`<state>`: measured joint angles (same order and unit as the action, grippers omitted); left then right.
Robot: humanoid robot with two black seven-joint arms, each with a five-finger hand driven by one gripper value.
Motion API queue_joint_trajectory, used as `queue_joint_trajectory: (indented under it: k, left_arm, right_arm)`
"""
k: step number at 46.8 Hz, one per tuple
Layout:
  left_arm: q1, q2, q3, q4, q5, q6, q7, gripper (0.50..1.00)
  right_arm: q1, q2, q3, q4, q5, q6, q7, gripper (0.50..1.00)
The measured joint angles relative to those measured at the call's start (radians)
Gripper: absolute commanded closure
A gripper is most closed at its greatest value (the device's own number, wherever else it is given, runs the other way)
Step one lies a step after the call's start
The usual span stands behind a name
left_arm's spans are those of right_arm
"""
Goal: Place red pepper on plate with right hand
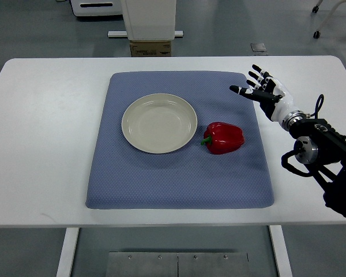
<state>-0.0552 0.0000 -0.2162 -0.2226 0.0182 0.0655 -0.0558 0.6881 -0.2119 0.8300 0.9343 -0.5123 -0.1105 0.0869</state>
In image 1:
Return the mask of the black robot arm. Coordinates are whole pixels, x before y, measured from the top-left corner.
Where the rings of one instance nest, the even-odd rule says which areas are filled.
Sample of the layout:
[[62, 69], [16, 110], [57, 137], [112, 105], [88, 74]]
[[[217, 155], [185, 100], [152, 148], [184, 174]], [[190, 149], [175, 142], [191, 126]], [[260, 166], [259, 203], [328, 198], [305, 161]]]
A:
[[314, 178], [323, 189], [325, 206], [346, 218], [346, 137], [325, 119], [293, 112], [282, 127], [296, 140], [281, 165], [301, 177]]

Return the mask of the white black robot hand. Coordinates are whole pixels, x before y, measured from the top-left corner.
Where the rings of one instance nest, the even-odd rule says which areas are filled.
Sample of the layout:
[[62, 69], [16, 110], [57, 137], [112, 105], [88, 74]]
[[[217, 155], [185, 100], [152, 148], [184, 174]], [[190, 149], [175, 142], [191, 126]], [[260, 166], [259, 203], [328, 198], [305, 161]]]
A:
[[269, 120], [285, 126], [292, 120], [305, 117], [305, 114], [295, 106], [289, 90], [269, 72], [253, 64], [249, 76], [251, 79], [246, 81], [248, 88], [232, 85], [230, 90], [260, 103], [260, 108]]

